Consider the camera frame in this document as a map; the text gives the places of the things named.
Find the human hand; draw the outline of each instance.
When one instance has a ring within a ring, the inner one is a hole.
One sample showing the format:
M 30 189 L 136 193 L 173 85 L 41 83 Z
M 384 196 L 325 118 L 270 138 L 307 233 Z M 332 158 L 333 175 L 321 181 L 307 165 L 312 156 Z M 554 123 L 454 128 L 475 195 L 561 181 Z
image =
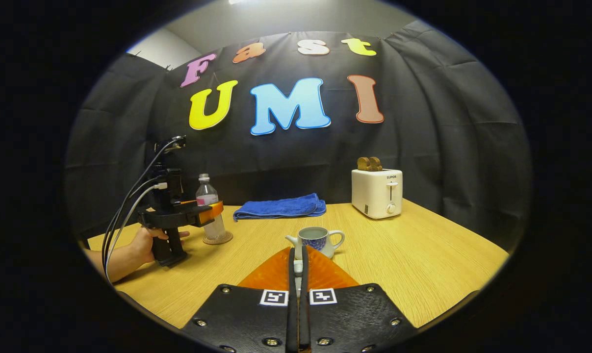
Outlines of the human hand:
M 188 237 L 189 232 L 180 232 L 179 235 L 181 238 Z M 167 234 L 164 234 L 164 232 L 160 229 L 141 227 L 134 236 L 132 243 L 129 245 L 129 247 L 132 248 L 134 256 L 139 261 L 141 261 L 142 264 L 154 261 L 154 254 L 152 254 L 152 243 L 154 242 L 154 237 L 163 240 L 169 239 Z

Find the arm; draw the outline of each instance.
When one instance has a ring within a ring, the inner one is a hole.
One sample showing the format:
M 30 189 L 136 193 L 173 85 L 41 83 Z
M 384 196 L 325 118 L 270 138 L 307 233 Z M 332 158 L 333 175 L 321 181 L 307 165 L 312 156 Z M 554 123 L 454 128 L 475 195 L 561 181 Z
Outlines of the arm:
M 189 232 L 180 232 L 180 237 L 189 236 Z M 160 229 L 148 229 L 141 227 L 134 236 L 132 243 L 115 248 L 108 263 L 108 275 L 111 282 L 118 281 L 141 265 L 154 261 L 152 254 L 152 238 L 168 239 L 168 236 Z M 84 250 L 85 255 L 91 261 L 96 270 L 105 277 L 102 266 L 101 251 Z

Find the white toaster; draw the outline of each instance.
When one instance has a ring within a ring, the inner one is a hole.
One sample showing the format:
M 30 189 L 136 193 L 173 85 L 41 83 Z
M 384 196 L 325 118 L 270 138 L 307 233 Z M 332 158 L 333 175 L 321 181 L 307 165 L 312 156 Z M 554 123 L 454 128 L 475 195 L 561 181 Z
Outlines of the white toaster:
M 401 214 L 403 208 L 403 172 L 352 170 L 352 206 L 370 218 Z

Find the water bottle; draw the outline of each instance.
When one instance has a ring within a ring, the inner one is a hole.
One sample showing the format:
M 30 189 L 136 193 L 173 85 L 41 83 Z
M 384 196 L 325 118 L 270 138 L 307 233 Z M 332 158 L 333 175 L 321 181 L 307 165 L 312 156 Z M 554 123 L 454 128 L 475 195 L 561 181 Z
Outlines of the water bottle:
M 198 205 L 210 205 L 219 201 L 217 190 L 208 183 L 209 180 L 210 178 L 208 177 L 208 174 L 200 174 L 200 177 L 198 178 L 200 187 L 195 193 L 195 199 L 197 200 Z M 217 243 L 226 238 L 226 229 L 224 229 L 222 215 L 218 215 L 215 217 L 215 221 L 204 226 L 204 234 L 206 240 L 210 242 Z

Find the wooden table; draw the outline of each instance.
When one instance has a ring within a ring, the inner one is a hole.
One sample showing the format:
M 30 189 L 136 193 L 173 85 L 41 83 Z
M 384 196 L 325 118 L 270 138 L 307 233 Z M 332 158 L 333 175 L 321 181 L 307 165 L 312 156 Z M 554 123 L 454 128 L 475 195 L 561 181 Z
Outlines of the wooden table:
M 279 250 L 291 246 L 309 226 L 339 229 L 346 240 L 333 260 L 360 284 L 378 283 L 416 327 L 448 310 L 491 279 L 507 258 L 506 251 L 430 210 L 403 200 L 403 213 L 389 219 L 365 217 L 349 203 L 327 205 L 320 217 L 241 220 L 225 206 L 226 230 L 233 239 L 222 245 L 202 242 L 204 230 L 192 226 L 184 242 L 190 257 L 173 268 L 145 264 L 116 288 L 163 320 L 182 327 L 221 283 L 238 284 Z M 134 238 L 139 224 L 127 226 L 117 246 Z M 332 235 L 336 243 L 340 235 Z M 103 236 L 89 240 L 100 250 Z

